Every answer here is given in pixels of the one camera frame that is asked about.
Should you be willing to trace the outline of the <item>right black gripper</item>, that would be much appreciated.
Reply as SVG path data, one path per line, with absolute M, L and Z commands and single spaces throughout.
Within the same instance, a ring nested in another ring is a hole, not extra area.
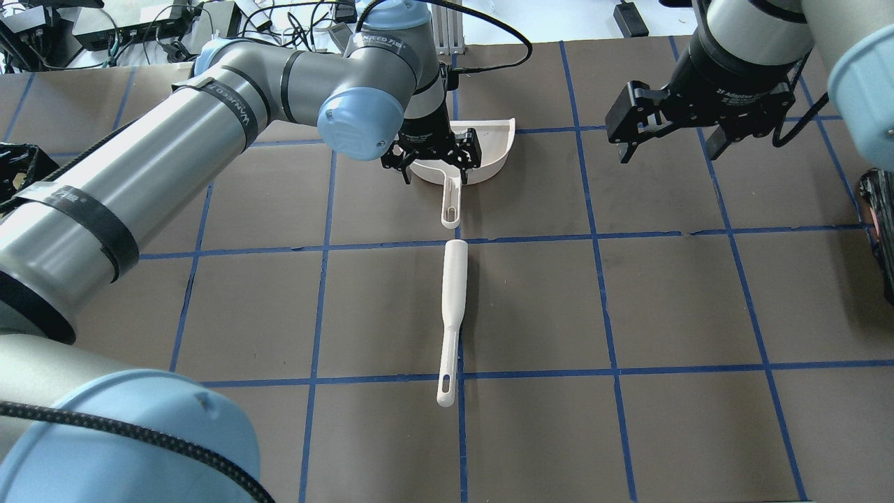
M 782 126 L 795 96 L 789 74 L 804 57 L 764 66 L 724 49 L 703 31 L 681 52 L 668 83 L 653 89 L 630 80 L 606 115 L 608 140 L 628 163 L 638 146 L 680 129 L 715 126 L 706 140 L 712 160 L 747 137 Z

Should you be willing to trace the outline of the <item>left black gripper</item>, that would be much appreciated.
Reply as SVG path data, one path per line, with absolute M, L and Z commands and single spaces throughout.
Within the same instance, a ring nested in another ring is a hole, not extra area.
M 468 128 L 462 133 L 453 133 L 449 119 L 440 115 L 405 119 L 397 139 L 381 156 L 381 163 L 384 169 L 399 172 L 409 184 L 409 166 L 418 160 L 443 161 L 460 169 L 461 184 L 467 184 L 467 172 L 481 168 L 482 164 L 478 132 Z

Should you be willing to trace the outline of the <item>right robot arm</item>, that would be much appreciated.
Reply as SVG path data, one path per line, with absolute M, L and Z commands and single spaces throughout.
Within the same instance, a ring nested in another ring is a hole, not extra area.
M 697 28 L 668 84 L 626 83 L 606 115 L 628 163 L 638 146 L 680 129 L 713 127 L 712 159 L 766 137 L 794 104 L 789 74 L 808 55 L 829 70 L 827 95 L 859 154 L 892 170 L 891 1 L 696 1 Z

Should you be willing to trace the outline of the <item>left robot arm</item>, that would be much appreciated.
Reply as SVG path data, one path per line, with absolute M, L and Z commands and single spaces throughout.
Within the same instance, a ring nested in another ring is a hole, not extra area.
M 456 141 L 428 1 L 360 1 L 344 54 L 218 38 L 193 76 L 2 219 L 3 502 L 271 502 L 258 440 L 229 398 L 73 346 L 74 318 L 275 121 L 335 153 L 406 170 Z

